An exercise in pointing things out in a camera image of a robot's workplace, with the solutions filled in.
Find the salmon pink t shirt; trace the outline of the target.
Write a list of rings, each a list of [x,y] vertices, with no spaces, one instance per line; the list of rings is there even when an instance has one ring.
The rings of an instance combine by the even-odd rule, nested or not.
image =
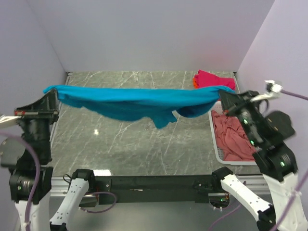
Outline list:
[[[224,161],[254,161],[255,148],[251,145],[242,125],[236,117],[211,111],[218,148],[224,152]]]

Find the orange folded t shirt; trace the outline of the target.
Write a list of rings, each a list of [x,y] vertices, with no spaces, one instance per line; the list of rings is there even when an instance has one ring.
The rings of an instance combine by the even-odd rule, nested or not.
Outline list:
[[[198,89],[199,88],[199,80],[197,79],[197,78],[193,78],[192,79],[192,81],[193,81],[193,86],[194,86],[194,88],[195,89]]]

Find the blue t shirt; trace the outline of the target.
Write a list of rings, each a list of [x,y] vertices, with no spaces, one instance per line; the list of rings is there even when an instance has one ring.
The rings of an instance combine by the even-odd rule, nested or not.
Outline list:
[[[233,93],[226,86],[211,86],[195,90],[176,89],[114,89],[53,85],[43,93],[56,90],[63,104],[86,108],[104,117],[134,122],[150,118],[158,129],[174,123],[176,111],[186,118],[206,114],[220,99],[220,90]]]

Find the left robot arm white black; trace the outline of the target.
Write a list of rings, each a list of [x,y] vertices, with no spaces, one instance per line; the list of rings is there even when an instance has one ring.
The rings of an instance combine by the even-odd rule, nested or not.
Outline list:
[[[50,217],[51,125],[59,118],[56,90],[39,100],[16,108],[14,115],[0,116],[0,128],[18,125],[21,136],[1,131],[0,166],[10,172],[11,199],[18,211],[23,231],[69,231],[84,195],[95,187],[93,170],[78,169],[57,212]]]

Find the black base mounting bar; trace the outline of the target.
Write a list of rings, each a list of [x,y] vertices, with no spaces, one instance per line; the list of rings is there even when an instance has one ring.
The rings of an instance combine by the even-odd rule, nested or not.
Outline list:
[[[86,195],[93,195],[98,204],[108,205],[114,197],[117,203],[195,202],[227,207],[231,195],[219,188],[211,175],[175,176],[96,176]]]

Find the magenta folded t shirt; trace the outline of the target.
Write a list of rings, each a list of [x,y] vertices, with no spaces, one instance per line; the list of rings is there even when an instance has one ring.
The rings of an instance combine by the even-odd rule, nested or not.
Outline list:
[[[218,77],[203,70],[199,70],[198,73],[194,75],[194,77],[199,80],[199,88],[226,86],[232,90],[236,90],[236,84],[233,78]]]

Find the white plastic laundry basket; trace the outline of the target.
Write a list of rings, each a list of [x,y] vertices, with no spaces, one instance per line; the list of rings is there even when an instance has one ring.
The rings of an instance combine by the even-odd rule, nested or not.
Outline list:
[[[255,161],[225,161],[224,160],[224,152],[222,149],[217,147],[216,143],[216,137],[215,137],[215,131],[214,131],[214,124],[212,121],[212,115],[211,111],[216,111],[218,114],[223,114],[223,109],[221,106],[221,102],[217,101],[212,108],[208,112],[209,116],[209,123],[210,123],[210,128],[211,128],[211,134],[212,134],[212,139],[213,139],[213,145],[214,145],[214,151],[215,151],[215,156],[216,159],[224,165],[231,165],[231,166],[256,166],[257,164]]]

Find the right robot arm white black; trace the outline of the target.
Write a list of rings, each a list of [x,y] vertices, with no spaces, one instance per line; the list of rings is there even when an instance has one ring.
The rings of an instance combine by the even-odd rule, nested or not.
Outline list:
[[[227,167],[212,173],[213,188],[234,196],[254,216],[260,231],[306,231],[308,220],[300,189],[308,176],[298,179],[295,155],[284,143],[295,134],[291,119],[281,111],[263,116],[258,108],[262,101],[277,99],[281,90],[264,94],[253,91],[235,94],[224,90],[218,93],[224,114],[239,119],[256,148],[253,157],[268,185],[272,203],[260,199]]]

